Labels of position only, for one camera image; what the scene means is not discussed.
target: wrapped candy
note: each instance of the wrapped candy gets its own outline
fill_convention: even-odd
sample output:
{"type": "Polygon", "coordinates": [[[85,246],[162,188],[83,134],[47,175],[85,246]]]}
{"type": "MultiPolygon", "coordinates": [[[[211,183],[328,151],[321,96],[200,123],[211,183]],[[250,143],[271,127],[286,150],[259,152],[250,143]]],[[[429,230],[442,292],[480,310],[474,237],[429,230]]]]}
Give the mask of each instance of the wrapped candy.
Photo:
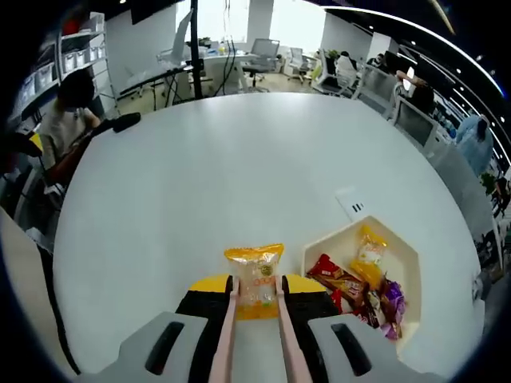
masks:
{"type": "Polygon", "coordinates": [[[334,279],[338,279],[344,274],[343,270],[330,260],[326,254],[321,254],[318,262],[309,270],[308,274],[324,275],[334,279]]]}
{"type": "Polygon", "coordinates": [[[367,293],[364,295],[364,302],[366,303],[369,311],[371,311],[374,316],[373,327],[378,328],[383,323],[385,323],[385,314],[383,313],[378,294],[376,294],[375,291],[367,291],[367,293]]]}
{"type": "Polygon", "coordinates": [[[397,282],[385,279],[382,283],[382,309],[388,322],[394,322],[398,325],[402,322],[405,314],[406,303],[405,295],[402,293],[401,286],[397,282]]]}
{"type": "Polygon", "coordinates": [[[335,279],[317,274],[308,274],[309,277],[315,279],[327,289],[332,291],[339,290],[340,294],[348,303],[357,308],[363,302],[363,290],[366,283],[359,281],[353,275],[345,273],[341,278],[335,279]]]}
{"type": "Polygon", "coordinates": [[[339,314],[349,314],[353,311],[350,303],[343,297],[343,293],[340,289],[336,289],[330,294],[330,298],[334,303],[334,306],[339,311],[339,314]]]}
{"type": "Polygon", "coordinates": [[[236,275],[240,278],[237,319],[278,317],[275,269],[283,250],[284,245],[279,243],[224,252],[225,258],[236,266],[236,275]]]}
{"type": "Polygon", "coordinates": [[[401,326],[398,323],[384,323],[380,330],[385,335],[385,338],[391,341],[397,341],[402,337],[401,326]]]}
{"type": "Polygon", "coordinates": [[[379,263],[386,249],[386,243],[366,225],[362,226],[362,241],[357,256],[350,267],[370,284],[371,290],[378,290],[382,281],[379,263]]]}

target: yellow snack bag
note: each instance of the yellow snack bag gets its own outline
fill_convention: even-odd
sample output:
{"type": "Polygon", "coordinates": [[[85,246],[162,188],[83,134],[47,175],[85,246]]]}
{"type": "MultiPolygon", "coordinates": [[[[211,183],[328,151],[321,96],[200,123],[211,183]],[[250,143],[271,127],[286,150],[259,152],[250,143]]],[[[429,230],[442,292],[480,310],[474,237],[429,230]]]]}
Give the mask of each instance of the yellow snack bag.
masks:
{"type": "Polygon", "coordinates": [[[224,252],[240,278],[240,301],[236,319],[277,318],[275,269],[284,245],[228,249],[224,252]]]}
{"type": "Polygon", "coordinates": [[[382,271],[379,263],[386,249],[385,239],[376,235],[370,227],[363,225],[360,229],[362,241],[357,256],[351,261],[350,267],[369,283],[371,290],[377,290],[382,282],[382,271]]]}

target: storage box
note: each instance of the storage box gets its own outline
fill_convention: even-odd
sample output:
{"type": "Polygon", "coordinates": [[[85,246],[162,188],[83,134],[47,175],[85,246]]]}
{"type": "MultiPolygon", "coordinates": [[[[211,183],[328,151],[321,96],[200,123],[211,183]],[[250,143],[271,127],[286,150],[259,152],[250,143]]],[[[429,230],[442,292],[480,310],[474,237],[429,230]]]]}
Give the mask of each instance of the storage box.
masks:
{"type": "Polygon", "coordinates": [[[105,44],[101,44],[97,47],[97,59],[103,58],[106,56],[106,48],[105,44]]]}
{"type": "Polygon", "coordinates": [[[30,74],[24,81],[21,91],[21,105],[24,105],[28,100],[35,96],[35,73],[30,74]]]}
{"type": "Polygon", "coordinates": [[[89,62],[92,62],[97,59],[97,47],[91,46],[89,48],[89,62]]]}
{"type": "Polygon", "coordinates": [[[73,72],[77,67],[77,54],[76,52],[67,53],[64,55],[64,73],[73,72]]]}
{"type": "Polygon", "coordinates": [[[80,50],[76,53],[77,68],[82,68],[88,62],[87,52],[88,49],[80,50]]]}
{"type": "Polygon", "coordinates": [[[87,23],[87,28],[89,28],[92,32],[103,32],[105,29],[104,14],[96,14],[95,16],[91,17],[87,23]]]}
{"type": "Polygon", "coordinates": [[[49,64],[39,68],[36,72],[35,82],[38,92],[53,82],[53,67],[54,63],[50,62],[49,64]]]}
{"type": "Polygon", "coordinates": [[[321,254],[330,256],[332,262],[358,275],[350,268],[351,260],[357,255],[360,244],[360,229],[367,225],[387,243],[380,268],[388,279],[399,282],[406,300],[406,312],[402,320],[402,338],[396,342],[398,355],[403,346],[414,336],[421,322],[421,272],[417,252],[399,238],[390,228],[375,217],[366,218],[344,227],[305,247],[302,261],[302,275],[315,265],[321,254]]]}

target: white round table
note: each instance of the white round table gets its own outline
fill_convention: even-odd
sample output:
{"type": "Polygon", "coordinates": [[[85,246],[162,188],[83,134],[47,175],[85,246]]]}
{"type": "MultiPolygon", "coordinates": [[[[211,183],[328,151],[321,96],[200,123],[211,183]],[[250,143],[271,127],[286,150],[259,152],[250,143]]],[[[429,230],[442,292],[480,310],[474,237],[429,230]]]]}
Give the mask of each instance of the white round table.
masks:
{"type": "MultiPolygon", "coordinates": [[[[298,274],[303,246],[350,222],[335,198],[347,186],[419,253],[422,321],[402,360],[453,374],[484,321],[484,303],[471,297],[477,254],[456,203],[376,112],[298,93],[190,102],[93,140],[54,248],[57,300],[79,367],[100,371],[130,334],[174,311],[192,283],[229,272],[226,248],[284,243],[279,272],[298,274]]],[[[285,380],[276,320],[238,325],[233,366],[233,381],[285,380]]]]}

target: window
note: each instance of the window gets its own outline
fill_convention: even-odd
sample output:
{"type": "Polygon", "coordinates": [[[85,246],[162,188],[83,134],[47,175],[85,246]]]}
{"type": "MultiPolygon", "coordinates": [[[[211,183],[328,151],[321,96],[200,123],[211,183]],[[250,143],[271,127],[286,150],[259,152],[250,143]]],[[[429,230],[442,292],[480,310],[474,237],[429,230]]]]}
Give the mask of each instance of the window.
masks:
{"type": "Polygon", "coordinates": [[[274,0],[270,38],[280,45],[315,52],[321,46],[325,11],[305,0],[274,0]]]}
{"type": "MultiPolygon", "coordinates": [[[[224,12],[226,0],[207,0],[199,2],[197,14],[198,38],[211,38],[222,41],[229,38],[234,42],[247,42],[248,6],[250,0],[227,0],[231,10],[224,12]]],[[[176,30],[181,20],[190,11],[190,0],[177,3],[176,30]]],[[[186,31],[185,41],[190,40],[190,26],[186,31]]]]}

